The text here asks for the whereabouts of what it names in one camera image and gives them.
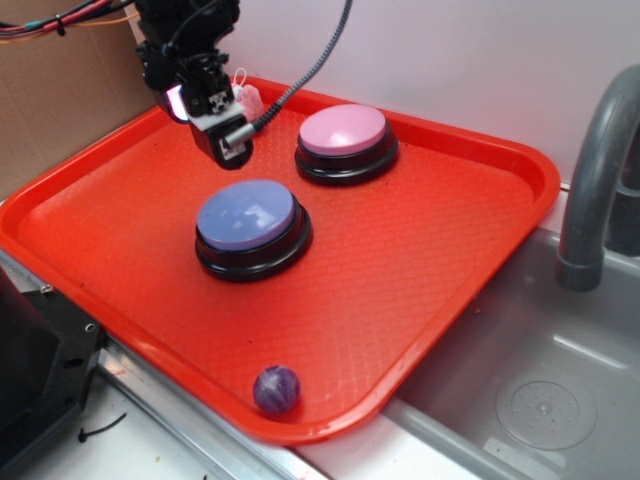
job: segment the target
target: white wall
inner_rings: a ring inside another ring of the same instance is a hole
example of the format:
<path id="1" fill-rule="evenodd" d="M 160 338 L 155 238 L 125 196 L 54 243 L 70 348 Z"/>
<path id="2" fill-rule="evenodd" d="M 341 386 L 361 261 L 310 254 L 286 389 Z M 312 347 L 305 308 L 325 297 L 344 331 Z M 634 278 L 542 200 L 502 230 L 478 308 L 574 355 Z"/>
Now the white wall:
<path id="1" fill-rule="evenodd" d="M 242 0 L 229 71 L 308 70 L 342 0 Z M 533 146 L 569 181 L 604 89 L 640 63 L 638 0 L 356 0 L 309 89 Z"/>

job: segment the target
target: black button base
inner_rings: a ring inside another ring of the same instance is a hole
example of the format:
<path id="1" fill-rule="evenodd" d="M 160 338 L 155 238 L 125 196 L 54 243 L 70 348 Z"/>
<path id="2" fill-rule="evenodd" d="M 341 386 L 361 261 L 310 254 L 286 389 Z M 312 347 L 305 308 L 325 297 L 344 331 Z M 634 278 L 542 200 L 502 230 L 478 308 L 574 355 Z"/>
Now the black button base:
<path id="1" fill-rule="evenodd" d="M 322 185 L 356 185 L 388 171 L 397 160 L 398 139 L 387 122 L 382 140 L 362 152 L 343 155 L 318 155 L 304 147 L 298 137 L 295 159 L 298 173 Z"/>

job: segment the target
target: drain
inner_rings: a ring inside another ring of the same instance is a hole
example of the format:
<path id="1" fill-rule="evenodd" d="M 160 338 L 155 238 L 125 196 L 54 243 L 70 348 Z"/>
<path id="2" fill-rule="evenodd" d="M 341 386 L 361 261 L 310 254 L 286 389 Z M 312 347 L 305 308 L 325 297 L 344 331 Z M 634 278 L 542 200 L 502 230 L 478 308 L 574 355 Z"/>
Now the drain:
<path id="1" fill-rule="evenodd" d="M 508 380 L 498 392 L 496 413 L 509 435 L 541 450 L 579 444 L 596 421 L 596 406 L 589 392 L 546 369 Z"/>

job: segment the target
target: cardboard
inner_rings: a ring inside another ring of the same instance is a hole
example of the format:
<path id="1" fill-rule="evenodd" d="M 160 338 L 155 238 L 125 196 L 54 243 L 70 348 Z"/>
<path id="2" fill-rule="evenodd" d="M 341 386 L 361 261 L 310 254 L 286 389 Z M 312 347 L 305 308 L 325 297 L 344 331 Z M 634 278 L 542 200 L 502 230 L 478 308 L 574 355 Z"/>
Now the cardboard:
<path id="1" fill-rule="evenodd" d="M 7 0 L 22 24 L 78 0 Z M 128 23 L 0 45 L 0 200 L 154 105 Z"/>

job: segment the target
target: blue button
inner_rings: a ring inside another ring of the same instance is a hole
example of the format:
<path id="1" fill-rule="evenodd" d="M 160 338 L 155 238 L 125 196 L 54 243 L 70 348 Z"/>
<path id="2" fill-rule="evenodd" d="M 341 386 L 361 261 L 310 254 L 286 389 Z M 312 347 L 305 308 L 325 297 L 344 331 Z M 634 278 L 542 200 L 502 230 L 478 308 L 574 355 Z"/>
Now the blue button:
<path id="1" fill-rule="evenodd" d="M 271 180 L 248 180 L 209 198 L 198 213 L 198 230 L 218 250 L 250 250 L 278 238 L 294 215 L 293 196 L 285 186 Z"/>

